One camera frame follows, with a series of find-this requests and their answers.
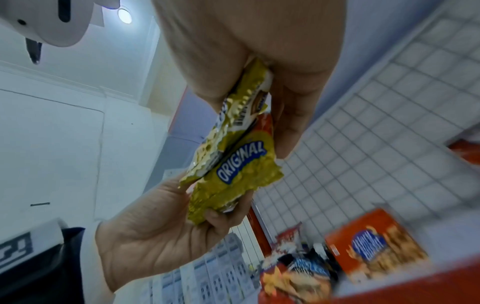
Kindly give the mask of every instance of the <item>white fabric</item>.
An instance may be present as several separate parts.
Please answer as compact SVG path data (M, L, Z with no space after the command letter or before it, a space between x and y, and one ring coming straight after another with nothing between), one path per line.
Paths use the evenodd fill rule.
M111 304L114 293L105 281L99 249L95 242L95 233L100 222L85 229L80 248L81 284L85 304Z

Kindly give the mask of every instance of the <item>orange package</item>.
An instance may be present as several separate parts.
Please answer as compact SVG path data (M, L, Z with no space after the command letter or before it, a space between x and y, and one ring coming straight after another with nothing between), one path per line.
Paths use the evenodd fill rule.
M381 278L409 264L428 260L425 251L385 210L376 209L325 238L354 283Z

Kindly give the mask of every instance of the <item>ceiling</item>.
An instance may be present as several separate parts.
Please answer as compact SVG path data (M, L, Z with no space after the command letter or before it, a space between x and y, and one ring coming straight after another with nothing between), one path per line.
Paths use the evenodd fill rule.
M28 57L25 39L0 27L0 69L81 91L139 103L155 57L160 29L150 0L122 0L133 22L124 24L116 11L97 7L104 27L90 24L76 45L44 45L38 66ZM101 25L101 17L94 24Z

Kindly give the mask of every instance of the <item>recessed light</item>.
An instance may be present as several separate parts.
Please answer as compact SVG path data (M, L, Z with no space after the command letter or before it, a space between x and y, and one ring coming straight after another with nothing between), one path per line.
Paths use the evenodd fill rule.
M132 15L126 9L118 9L118 17L123 23L132 23Z

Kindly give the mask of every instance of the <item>yellow wrapper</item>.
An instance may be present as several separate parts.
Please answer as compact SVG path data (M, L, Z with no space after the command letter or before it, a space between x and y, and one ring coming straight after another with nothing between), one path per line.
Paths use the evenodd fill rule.
M283 177L275 164L272 124L270 113L260 114L251 131L195 184L188 206L189 220L200 224L205 221L206 209L228 211L248 190L268 186Z
M225 98L217 121L198 147L181 185L205 176L224 156L225 151L244 134L264 110L273 75L259 60L245 67L241 78Z

